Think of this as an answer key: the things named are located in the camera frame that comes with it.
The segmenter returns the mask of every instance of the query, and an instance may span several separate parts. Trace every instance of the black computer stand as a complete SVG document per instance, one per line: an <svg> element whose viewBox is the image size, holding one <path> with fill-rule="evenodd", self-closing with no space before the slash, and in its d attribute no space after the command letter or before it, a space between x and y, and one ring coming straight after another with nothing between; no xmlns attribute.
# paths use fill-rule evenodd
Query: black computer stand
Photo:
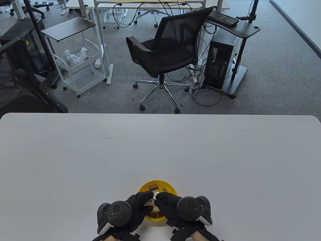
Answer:
<svg viewBox="0 0 321 241"><path fill-rule="evenodd" d="M245 44L248 38L256 34L261 30L260 27L255 26L252 24L252 22L256 19L256 9L257 4L259 0L254 0L254 4L252 7L252 11L249 14L249 16L245 17L237 17L238 19L242 20L240 21L237 26L235 27L227 27L225 25L219 24L217 22L212 22L209 20L206 20L208 23L214 24L220 28L225 29L226 31L242 38L242 44L240 47L240 51L237 57L237 60L235 64L232 65L231 72L228 73L228 77L224 80L223 86L221 88L213 88L215 90L218 90L220 92L223 92L224 94L227 94L231 99L234 99L236 96L234 95L236 88L240 84L241 80L243 79L244 75L246 74L248 68L240 66L242 54L245 48Z"/></svg>

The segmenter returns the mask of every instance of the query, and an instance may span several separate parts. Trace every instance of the yellow container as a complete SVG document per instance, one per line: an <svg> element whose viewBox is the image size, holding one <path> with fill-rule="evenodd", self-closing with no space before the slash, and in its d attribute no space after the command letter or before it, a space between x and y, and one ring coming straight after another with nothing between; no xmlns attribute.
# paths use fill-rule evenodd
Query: yellow container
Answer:
<svg viewBox="0 0 321 241"><path fill-rule="evenodd" d="M153 180L153 181L150 181L148 183L145 183L140 189L139 191L140 192L145 192L145 191L149 191L149 187L150 186L153 186L153 185L158 185L158 189L160 192L163 192L163 188L165 188L165 190L171 194L174 194L177 196L177 193L176 193L176 190L174 189L174 187L165 182L165 181L162 181L162 180ZM147 219L149 220L152 220L152 221L156 221L156 222L160 222L160 221L164 221L166 220L165 217L161 217L161 218L152 218L152 217L149 217L149 216L146 216Z"/></svg>

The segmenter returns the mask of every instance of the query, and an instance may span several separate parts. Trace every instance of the cart wheel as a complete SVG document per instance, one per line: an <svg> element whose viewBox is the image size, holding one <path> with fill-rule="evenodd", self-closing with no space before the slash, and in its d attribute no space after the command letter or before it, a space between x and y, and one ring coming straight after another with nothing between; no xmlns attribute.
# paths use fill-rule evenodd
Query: cart wheel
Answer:
<svg viewBox="0 0 321 241"><path fill-rule="evenodd" d="M52 86L50 86L53 90L55 90L57 88L57 84L53 84Z"/></svg>

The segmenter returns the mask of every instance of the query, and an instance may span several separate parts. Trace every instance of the black keyboard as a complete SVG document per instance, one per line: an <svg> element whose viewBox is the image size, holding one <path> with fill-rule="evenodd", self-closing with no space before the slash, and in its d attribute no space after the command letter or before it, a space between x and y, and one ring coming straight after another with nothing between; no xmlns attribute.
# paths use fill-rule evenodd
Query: black keyboard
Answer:
<svg viewBox="0 0 321 241"><path fill-rule="evenodd" d="M202 10L202 9L205 9L205 8L199 7L197 9L194 9L194 12ZM213 11L211 11L211 13L208 15L207 19L210 21L213 21L213 22L217 22L217 23L226 25L228 27L235 27L237 25L237 23L239 22L239 20L237 18L233 18L229 15L219 13L215 9L213 9Z"/></svg>

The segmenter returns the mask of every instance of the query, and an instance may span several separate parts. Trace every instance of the black pole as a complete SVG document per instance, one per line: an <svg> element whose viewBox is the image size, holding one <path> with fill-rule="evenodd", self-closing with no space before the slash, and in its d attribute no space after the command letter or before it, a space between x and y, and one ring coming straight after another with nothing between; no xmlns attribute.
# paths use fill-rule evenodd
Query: black pole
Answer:
<svg viewBox="0 0 321 241"><path fill-rule="evenodd" d="M258 3L259 3L259 0L254 0L253 7L252 7L252 11L251 11L251 13L250 13L250 16L256 16L256 9L257 9Z"/></svg>
<svg viewBox="0 0 321 241"><path fill-rule="evenodd" d="M43 46L43 49L44 49L44 51L45 51L45 53L47 55L47 58L50 61L51 68L54 71L56 69L55 63L54 63L54 61L53 61L53 59L51 57L51 54L49 53L48 46L47 46L47 44L45 42L45 39L44 39L44 37L43 37L43 35L42 35L41 31L40 31L40 28L38 26L38 22L37 22L37 20L35 18L35 15L33 14L30 2L29 2L29 0L23 0L23 1L24 1L24 4L26 5L26 9L28 10L29 16L31 18L33 26L35 27L35 30L36 30L36 32L38 34L39 40L40 40L40 42L41 42L41 44Z"/></svg>

